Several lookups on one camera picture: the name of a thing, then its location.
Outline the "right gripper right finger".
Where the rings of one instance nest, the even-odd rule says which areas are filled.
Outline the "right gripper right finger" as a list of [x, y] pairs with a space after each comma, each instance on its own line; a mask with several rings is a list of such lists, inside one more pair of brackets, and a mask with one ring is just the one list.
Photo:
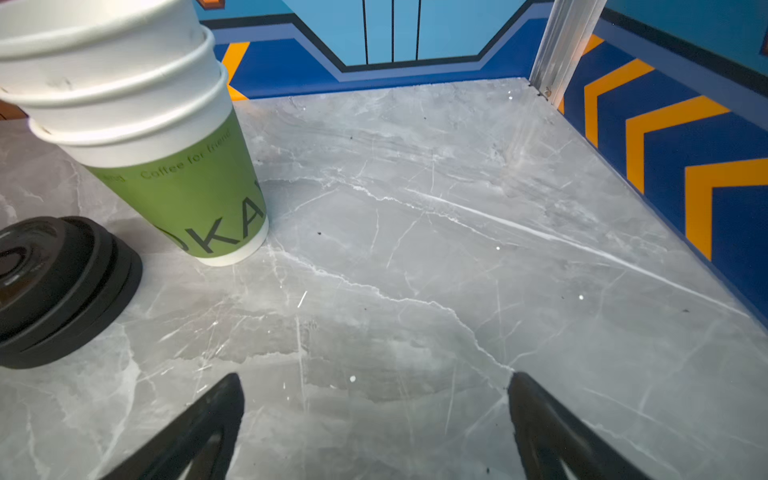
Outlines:
[[646, 479], [525, 372], [507, 388], [515, 441], [528, 479]]

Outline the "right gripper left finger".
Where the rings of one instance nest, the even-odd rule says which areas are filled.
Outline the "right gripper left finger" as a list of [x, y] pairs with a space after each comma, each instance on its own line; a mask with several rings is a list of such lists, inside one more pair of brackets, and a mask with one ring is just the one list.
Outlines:
[[224, 479], [244, 414], [236, 373], [229, 373], [107, 479]]

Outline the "black cup lid stack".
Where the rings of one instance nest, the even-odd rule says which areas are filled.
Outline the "black cup lid stack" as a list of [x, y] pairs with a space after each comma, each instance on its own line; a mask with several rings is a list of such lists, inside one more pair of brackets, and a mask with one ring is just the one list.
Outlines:
[[1, 364], [31, 369], [75, 352], [133, 299], [139, 254], [81, 216], [34, 217], [1, 231]]

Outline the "stack of paper cups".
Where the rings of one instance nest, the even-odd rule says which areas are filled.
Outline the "stack of paper cups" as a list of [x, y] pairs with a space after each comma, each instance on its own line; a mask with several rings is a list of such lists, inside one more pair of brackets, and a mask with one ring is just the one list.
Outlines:
[[269, 230], [228, 79], [189, 1], [1, 5], [2, 100], [210, 266]]

